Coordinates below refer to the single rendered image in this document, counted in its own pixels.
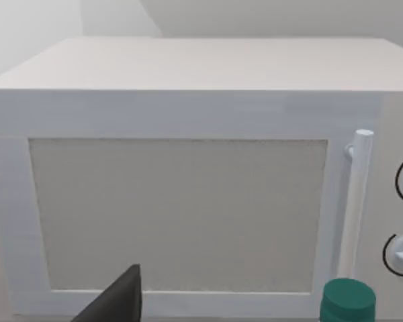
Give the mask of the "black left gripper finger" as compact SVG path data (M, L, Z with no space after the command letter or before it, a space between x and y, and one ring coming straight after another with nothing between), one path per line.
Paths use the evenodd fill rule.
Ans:
M133 264L71 322L141 322L142 279Z

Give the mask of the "pale microwave oven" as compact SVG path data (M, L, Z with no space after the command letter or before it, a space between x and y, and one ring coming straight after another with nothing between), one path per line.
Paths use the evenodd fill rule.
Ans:
M124 91L336 91L381 97L353 278L377 294L377 318L403 320L403 277L382 261L403 234L394 186L403 162L403 48L379 39L75 38L0 76L0 89ZM346 153L338 257L351 159Z

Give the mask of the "pale microwave door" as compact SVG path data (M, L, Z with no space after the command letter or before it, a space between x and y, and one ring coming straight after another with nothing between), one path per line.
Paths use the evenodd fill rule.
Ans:
M148 317L309 318L336 270L345 146L381 97L0 89L18 315L75 315L132 264Z

